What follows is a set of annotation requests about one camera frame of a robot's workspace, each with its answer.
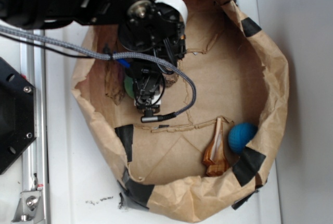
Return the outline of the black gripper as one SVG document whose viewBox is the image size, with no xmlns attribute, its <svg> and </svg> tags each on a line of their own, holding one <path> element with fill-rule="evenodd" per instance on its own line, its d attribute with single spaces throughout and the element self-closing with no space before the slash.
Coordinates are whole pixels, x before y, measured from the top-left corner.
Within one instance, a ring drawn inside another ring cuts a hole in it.
<svg viewBox="0 0 333 224">
<path fill-rule="evenodd" d="M 134 60 L 125 67 L 125 74 L 133 79 L 133 91 L 161 89 L 163 96 L 166 86 L 159 65 L 149 61 Z"/>
</svg>

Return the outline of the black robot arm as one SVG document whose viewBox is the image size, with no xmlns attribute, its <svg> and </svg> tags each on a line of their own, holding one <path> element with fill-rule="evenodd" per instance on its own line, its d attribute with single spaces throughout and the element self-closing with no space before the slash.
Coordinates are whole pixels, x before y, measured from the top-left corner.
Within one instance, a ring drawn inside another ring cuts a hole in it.
<svg viewBox="0 0 333 224">
<path fill-rule="evenodd" d="M 118 40 L 130 52 L 176 66 L 185 55 L 187 7 L 182 0 L 1 0 L 1 35 L 37 40 L 35 29 L 118 26 Z"/>
</svg>

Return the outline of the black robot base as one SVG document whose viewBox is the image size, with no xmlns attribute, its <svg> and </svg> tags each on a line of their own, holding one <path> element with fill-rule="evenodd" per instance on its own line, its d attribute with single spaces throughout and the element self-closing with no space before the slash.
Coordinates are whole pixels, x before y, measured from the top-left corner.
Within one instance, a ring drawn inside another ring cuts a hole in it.
<svg viewBox="0 0 333 224">
<path fill-rule="evenodd" d="M 35 87 L 1 58 L 1 174 L 36 139 Z"/>
</svg>

